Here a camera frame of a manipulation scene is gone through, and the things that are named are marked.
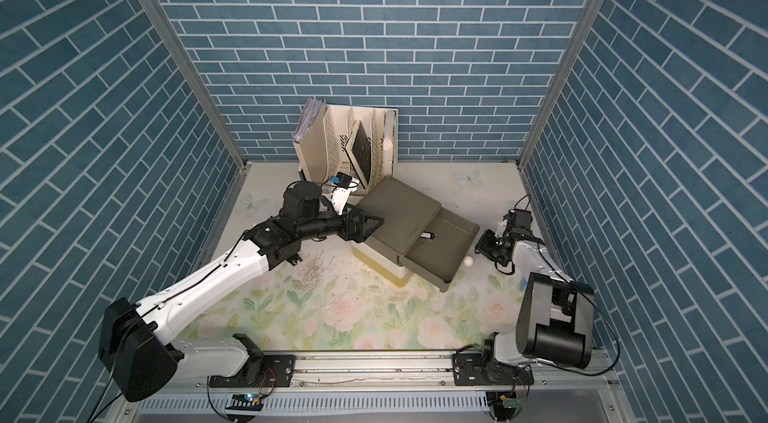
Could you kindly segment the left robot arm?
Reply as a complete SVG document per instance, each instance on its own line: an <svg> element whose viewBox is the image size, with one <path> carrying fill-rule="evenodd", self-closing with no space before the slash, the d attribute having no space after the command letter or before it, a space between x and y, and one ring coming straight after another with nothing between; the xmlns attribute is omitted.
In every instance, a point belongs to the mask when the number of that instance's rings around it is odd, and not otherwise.
<svg viewBox="0 0 768 423"><path fill-rule="evenodd" d="M300 262L306 240L337 236L365 242L383 218L352 204L335 209L319 185L290 184L277 215L245 230L232 249L170 287L136 303L119 298L104 312L98 357L129 402L144 400L173 379L211 377L226 386L260 385L271 375L263 351L247 335L201 349L174 339L225 296L280 264Z"/></svg>

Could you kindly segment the olive drawer cabinet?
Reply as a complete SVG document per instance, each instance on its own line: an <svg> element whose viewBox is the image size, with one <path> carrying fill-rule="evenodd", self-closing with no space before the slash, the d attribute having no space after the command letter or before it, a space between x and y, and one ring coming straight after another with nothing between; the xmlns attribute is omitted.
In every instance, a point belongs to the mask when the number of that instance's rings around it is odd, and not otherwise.
<svg viewBox="0 0 768 423"><path fill-rule="evenodd" d="M400 180L386 176L359 201L358 207L382 217L384 224L365 242L354 243L353 255L396 286L405 286L416 274L405 268L399 258L442 205Z"/></svg>

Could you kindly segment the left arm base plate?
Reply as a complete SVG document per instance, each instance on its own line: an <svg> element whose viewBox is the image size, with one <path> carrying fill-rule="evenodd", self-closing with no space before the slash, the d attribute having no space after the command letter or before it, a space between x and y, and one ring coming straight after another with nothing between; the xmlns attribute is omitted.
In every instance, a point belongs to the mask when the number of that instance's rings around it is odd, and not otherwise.
<svg viewBox="0 0 768 423"><path fill-rule="evenodd" d="M250 357L233 376L212 376L212 388L287 388L290 386L296 356L291 354L265 354L259 358Z"/></svg>

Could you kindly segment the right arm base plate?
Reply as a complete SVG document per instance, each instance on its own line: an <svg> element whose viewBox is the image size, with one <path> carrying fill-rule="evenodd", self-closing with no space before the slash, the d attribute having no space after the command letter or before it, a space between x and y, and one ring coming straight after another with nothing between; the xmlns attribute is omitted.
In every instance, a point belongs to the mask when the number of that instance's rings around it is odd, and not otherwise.
<svg viewBox="0 0 768 423"><path fill-rule="evenodd" d="M456 386L532 386L529 365L505 364L480 353L454 353L452 371Z"/></svg>

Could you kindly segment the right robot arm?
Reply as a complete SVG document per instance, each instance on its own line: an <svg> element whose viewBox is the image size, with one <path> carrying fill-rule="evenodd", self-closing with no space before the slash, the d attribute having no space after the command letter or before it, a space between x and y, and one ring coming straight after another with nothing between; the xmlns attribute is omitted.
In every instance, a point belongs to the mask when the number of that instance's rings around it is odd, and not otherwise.
<svg viewBox="0 0 768 423"><path fill-rule="evenodd" d="M588 367L593 348L594 290L565 275L532 231L532 213L507 212L497 230L487 230L475 252L512 270L523 299L512 331L494 332L482 350L485 365L517 366L537 360L567 370Z"/></svg>

